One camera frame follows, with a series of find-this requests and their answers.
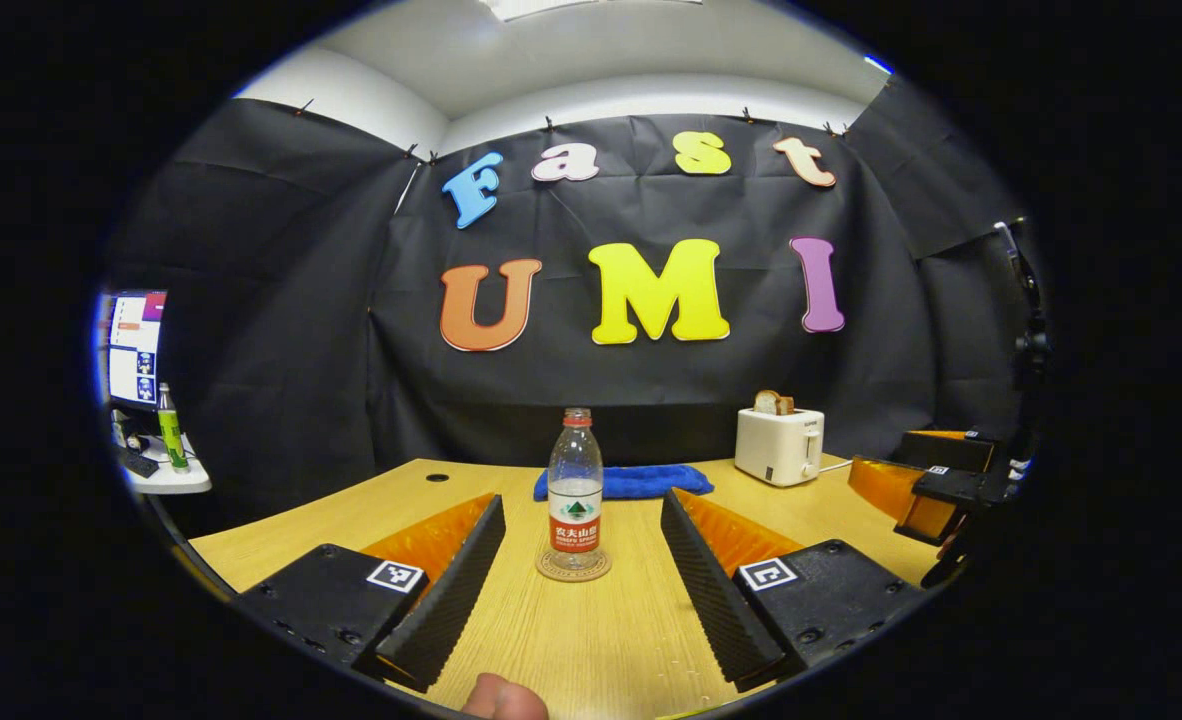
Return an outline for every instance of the yellow letter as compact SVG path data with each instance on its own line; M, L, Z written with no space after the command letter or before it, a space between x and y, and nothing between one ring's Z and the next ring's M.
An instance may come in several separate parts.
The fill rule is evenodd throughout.
M600 266L600 324L591 331L597 345L623 345L636 340L636 326L626 322L626 303L652 340L663 336L670 311L678 300L675 340L720 340L729 337L729 323L720 316L715 293L715 255L710 240L675 244L663 274L655 275L639 252L626 242L592 247L587 258Z
M733 167L733 160L720 150L725 142L714 132L677 132L673 147L678 151L675 164L691 176L720 176Z

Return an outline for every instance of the table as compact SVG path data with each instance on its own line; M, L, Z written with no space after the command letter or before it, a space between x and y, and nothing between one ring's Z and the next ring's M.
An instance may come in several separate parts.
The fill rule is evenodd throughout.
M824 468L839 462L824 455ZM937 549L894 533L894 520L847 487L847 466L788 488L742 473L733 460L691 466L715 486L704 498L805 546L843 539L913 584L937 560ZM479 673L498 673L539 693L553 720L677 715L773 687L739 693L725 682L661 534L661 498L605 502L600 544L613 567L603 578L560 583L540 575L535 560L547 540L546 502L533 501L540 471L413 460L297 510L190 543L242 592L320 543L361 550L498 492L507 536L443 674L426 694L391 687L459 708ZM449 479L428 482L436 473Z

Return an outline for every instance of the bottle cap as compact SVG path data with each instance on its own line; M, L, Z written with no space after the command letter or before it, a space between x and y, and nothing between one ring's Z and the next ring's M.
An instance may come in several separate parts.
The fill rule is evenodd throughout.
M590 428L591 427L591 410L586 407L565 407L564 409L564 427L567 428Z

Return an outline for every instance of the letter m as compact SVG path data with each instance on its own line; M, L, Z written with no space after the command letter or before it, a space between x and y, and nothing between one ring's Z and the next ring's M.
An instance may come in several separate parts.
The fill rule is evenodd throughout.
M715 293L719 254L720 246L710 240L682 240L673 247L663 274L655 275L639 252L626 242L591 249L587 259L600 266L600 324L591 331L591 340L599 345L636 340L636 326L626 319L628 303L652 340L663 336L677 301L678 318L673 324L677 340L728 337L729 323L720 316Z

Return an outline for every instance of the blue towel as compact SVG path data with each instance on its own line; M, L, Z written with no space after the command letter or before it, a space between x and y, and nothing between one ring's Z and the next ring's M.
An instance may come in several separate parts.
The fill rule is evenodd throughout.
M605 468L605 500L623 498L663 497L669 488L680 488L694 495L715 489L710 480L688 465L645 465L641 468ZM546 500L546 471L537 478L533 500Z

